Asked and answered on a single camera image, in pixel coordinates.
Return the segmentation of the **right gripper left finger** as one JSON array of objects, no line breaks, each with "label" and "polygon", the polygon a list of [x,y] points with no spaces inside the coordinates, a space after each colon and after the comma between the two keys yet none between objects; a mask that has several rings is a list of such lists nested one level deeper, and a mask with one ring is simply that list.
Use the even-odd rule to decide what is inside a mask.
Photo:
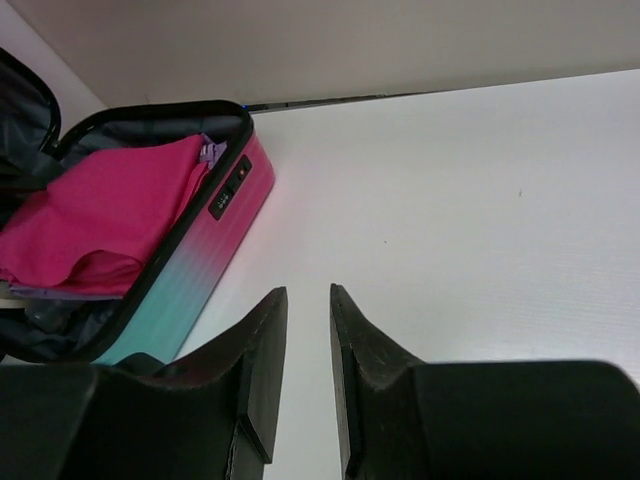
[{"label": "right gripper left finger", "polygon": [[184,393],[196,415],[192,438],[225,465],[273,462],[287,340],[288,296],[276,287],[238,323],[155,378]]}]

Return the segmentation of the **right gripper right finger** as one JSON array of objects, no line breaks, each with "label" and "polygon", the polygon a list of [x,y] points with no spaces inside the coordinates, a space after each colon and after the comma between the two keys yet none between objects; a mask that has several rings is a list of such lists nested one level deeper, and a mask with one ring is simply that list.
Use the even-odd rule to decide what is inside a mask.
[{"label": "right gripper right finger", "polygon": [[425,441],[414,368],[422,361],[330,287],[330,343],[344,478],[420,478]]}]

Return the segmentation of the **pink and teal suitcase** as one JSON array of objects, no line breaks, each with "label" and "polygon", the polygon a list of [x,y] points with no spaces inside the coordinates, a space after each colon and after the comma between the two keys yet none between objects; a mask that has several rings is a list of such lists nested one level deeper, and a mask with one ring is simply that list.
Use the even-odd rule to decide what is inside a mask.
[{"label": "pink and teal suitcase", "polygon": [[227,100],[107,109],[68,131],[49,86],[1,55],[1,352],[172,360],[275,181]]}]

